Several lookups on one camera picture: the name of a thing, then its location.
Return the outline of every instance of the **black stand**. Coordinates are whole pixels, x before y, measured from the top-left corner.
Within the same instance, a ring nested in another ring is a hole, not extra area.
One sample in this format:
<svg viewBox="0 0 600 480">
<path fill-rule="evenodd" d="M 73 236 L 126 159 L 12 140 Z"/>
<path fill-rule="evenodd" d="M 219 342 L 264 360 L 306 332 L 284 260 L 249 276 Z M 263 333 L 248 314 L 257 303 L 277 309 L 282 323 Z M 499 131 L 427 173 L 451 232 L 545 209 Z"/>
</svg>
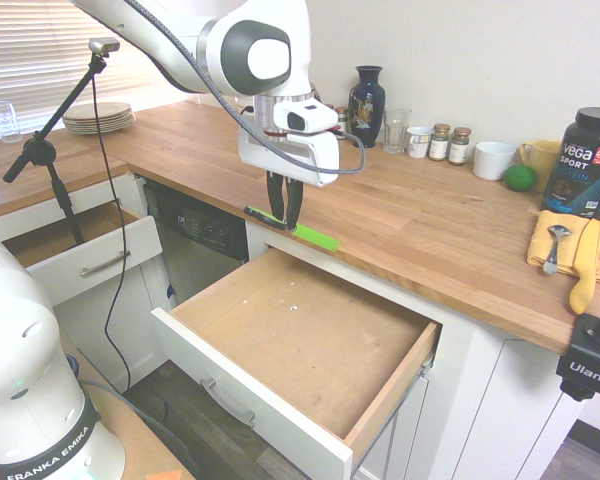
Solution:
<svg viewBox="0 0 600 480">
<path fill-rule="evenodd" d="M 563 377 L 560 389 L 577 401 L 600 393 L 600 318 L 585 313 L 576 319 L 557 373 Z"/>
<path fill-rule="evenodd" d="M 53 188 L 53 193 L 58 200 L 58 205 L 64 211 L 65 216 L 69 222 L 69 228 L 71 228 L 71 233 L 73 233 L 73 237 L 76 240 L 78 245 L 84 243 L 84 238 L 82 237 L 82 233 L 80 232 L 80 227 L 78 225 L 78 221 L 76 220 L 75 214 L 73 213 L 73 209 L 71 208 L 71 199 L 69 198 L 69 193 L 67 192 L 64 183 L 58 177 L 58 172 L 56 172 L 55 167 L 53 166 L 53 162 L 56 159 L 56 149 L 53 145 L 46 141 L 45 138 L 51 132 L 51 129 L 58 123 L 58 120 L 62 118 L 65 112 L 69 109 L 71 104 L 78 98 L 78 96 L 82 93 L 82 90 L 91 82 L 93 77 L 101 73 L 107 64 L 102 58 L 102 55 L 92 54 L 91 62 L 89 63 L 89 71 L 82 77 L 80 82 L 75 86 L 69 96 L 62 102 L 62 105 L 56 110 L 56 113 L 53 114 L 51 119 L 47 122 L 44 128 L 33 134 L 33 138 L 27 140 L 24 144 L 24 149 L 22 154 L 16 159 L 16 161 L 11 165 L 9 171 L 2 177 L 2 179 L 7 182 L 13 182 L 20 172 L 27 166 L 29 162 L 34 165 L 45 166 L 49 170 L 49 175 L 51 176 L 51 186 Z"/>
</svg>

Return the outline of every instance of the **green object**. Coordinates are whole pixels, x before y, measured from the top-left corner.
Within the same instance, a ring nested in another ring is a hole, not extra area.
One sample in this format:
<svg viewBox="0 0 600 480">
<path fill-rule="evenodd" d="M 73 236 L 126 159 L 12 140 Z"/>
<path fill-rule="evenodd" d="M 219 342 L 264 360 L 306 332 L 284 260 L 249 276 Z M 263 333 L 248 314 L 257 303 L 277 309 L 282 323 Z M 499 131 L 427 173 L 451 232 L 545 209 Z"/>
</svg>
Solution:
<svg viewBox="0 0 600 480">
<path fill-rule="evenodd" d="M 537 176 L 533 168 L 526 165 L 513 165 L 504 174 L 504 181 L 514 192 L 526 192 L 536 184 Z"/>
<path fill-rule="evenodd" d="M 265 217 L 275 220 L 275 217 L 270 213 L 258 210 L 257 208 L 250 207 L 252 210 L 264 215 Z M 335 238 L 329 237 L 324 233 L 320 233 L 313 228 L 305 227 L 304 225 L 298 224 L 296 229 L 291 232 L 295 237 L 301 238 L 309 243 L 313 243 L 319 247 L 329 250 L 330 252 L 336 252 L 340 247 L 340 241 Z"/>
</svg>

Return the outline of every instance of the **protein powder container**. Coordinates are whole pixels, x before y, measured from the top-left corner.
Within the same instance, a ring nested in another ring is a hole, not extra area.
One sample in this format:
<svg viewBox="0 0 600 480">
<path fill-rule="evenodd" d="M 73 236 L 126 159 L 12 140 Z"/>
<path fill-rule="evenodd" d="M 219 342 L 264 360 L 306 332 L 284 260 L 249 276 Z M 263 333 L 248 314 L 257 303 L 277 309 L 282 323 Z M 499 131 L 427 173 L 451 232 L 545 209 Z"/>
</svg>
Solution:
<svg viewBox="0 0 600 480">
<path fill-rule="evenodd" d="M 600 107 L 578 110 L 565 131 L 542 209 L 600 219 Z"/>
</svg>

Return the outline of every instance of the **yellow mug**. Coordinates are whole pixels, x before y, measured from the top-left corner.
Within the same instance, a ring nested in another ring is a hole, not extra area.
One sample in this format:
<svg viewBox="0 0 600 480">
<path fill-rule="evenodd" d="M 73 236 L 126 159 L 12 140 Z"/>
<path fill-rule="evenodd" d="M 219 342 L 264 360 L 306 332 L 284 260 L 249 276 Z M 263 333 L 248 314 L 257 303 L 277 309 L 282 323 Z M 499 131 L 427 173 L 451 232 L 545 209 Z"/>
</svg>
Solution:
<svg viewBox="0 0 600 480">
<path fill-rule="evenodd" d="M 531 155 L 527 156 L 527 147 L 531 147 Z M 558 159 L 560 151 L 560 140 L 536 140 L 535 142 L 524 142 L 520 145 L 520 156 L 522 163 L 531 167 L 538 177 L 533 189 L 536 192 L 544 192 L 547 182 L 553 170 L 553 165 Z"/>
</svg>

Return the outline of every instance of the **camera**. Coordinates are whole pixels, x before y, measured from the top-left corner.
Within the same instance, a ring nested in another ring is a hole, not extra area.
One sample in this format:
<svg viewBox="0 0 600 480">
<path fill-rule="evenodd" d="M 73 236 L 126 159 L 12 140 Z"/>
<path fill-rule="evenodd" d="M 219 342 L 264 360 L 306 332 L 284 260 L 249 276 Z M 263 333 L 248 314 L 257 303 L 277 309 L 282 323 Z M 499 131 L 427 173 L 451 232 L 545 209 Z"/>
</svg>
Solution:
<svg viewBox="0 0 600 480">
<path fill-rule="evenodd" d="M 120 50 L 120 42 L 113 37 L 92 38 L 89 40 L 89 50 L 101 57 L 108 57 L 109 53 Z"/>
</svg>

